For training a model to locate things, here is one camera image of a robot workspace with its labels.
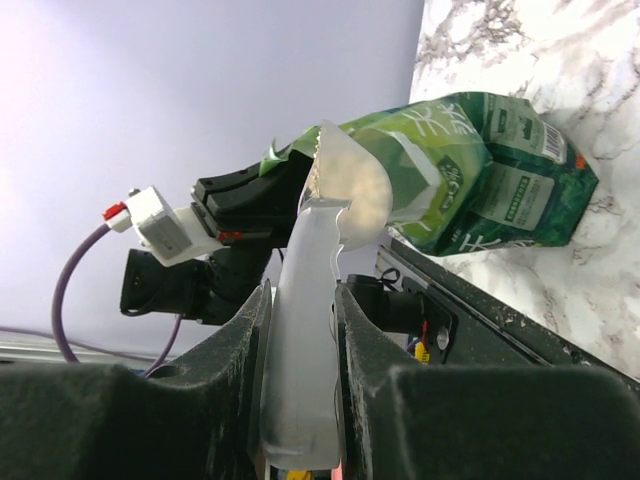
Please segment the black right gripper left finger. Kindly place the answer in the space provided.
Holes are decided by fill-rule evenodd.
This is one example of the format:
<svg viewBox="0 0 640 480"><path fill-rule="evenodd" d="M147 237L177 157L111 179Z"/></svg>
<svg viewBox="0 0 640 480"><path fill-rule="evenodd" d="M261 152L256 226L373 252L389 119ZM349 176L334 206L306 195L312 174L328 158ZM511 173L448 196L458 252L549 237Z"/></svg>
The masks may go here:
<svg viewBox="0 0 640 480"><path fill-rule="evenodd" d="M257 287L213 335L141 376L121 365L1 370L5 479L252 479L248 443L259 336Z"/></svg>

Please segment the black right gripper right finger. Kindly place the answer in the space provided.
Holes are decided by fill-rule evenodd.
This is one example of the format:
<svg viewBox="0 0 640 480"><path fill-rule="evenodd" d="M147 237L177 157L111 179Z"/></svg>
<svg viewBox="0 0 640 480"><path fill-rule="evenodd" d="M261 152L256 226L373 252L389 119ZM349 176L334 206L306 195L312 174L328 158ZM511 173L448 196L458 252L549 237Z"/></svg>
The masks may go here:
<svg viewBox="0 0 640 480"><path fill-rule="evenodd" d="M433 366L339 286L348 479L635 479L639 400L594 366Z"/></svg>

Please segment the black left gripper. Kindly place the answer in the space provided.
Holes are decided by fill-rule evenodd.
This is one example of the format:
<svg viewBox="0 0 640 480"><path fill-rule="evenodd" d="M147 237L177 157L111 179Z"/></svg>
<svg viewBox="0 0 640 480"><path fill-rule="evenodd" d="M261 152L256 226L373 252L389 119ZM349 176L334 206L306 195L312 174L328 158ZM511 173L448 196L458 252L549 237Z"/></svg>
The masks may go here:
<svg viewBox="0 0 640 480"><path fill-rule="evenodd" d="M287 246L311 164L309 156L292 151L266 173L255 163L196 181L192 209L206 233L222 244L221 252L208 257L216 295L246 299L272 251Z"/></svg>

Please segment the clear plastic litter scoop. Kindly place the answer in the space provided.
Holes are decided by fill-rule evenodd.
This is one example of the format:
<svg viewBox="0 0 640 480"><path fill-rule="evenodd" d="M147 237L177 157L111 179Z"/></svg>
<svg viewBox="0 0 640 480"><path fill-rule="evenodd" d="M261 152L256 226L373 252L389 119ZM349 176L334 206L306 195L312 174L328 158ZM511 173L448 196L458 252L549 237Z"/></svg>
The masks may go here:
<svg viewBox="0 0 640 480"><path fill-rule="evenodd" d="M361 147L381 163L383 135L321 123L321 146ZM282 470L331 470L340 462L338 347L332 307L344 249L335 206L297 208L271 314L260 403L266 460Z"/></svg>

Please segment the green cat litter bag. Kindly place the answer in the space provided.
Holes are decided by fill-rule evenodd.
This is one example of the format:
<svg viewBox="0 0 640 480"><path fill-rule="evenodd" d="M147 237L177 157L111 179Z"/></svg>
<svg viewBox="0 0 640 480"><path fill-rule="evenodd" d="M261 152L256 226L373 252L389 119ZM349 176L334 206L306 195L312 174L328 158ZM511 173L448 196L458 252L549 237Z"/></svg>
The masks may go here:
<svg viewBox="0 0 640 480"><path fill-rule="evenodd" d="M523 98L458 92L337 126L381 131L393 204L379 234L392 229L431 256L565 246L599 182L573 143ZM319 128L271 150L261 172L291 151L313 163Z"/></svg>

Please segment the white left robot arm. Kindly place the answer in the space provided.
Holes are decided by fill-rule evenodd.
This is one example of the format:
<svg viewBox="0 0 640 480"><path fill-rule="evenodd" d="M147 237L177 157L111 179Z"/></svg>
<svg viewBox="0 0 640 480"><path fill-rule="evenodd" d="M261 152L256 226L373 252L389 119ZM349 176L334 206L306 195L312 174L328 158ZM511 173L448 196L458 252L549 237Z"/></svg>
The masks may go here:
<svg viewBox="0 0 640 480"><path fill-rule="evenodd" d="M221 248L168 267L130 250L121 313L170 313L216 326L229 321L261 283L274 250L286 247L311 165L310 156L291 151L267 173L254 164L198 179L187 211Z"/></svg>

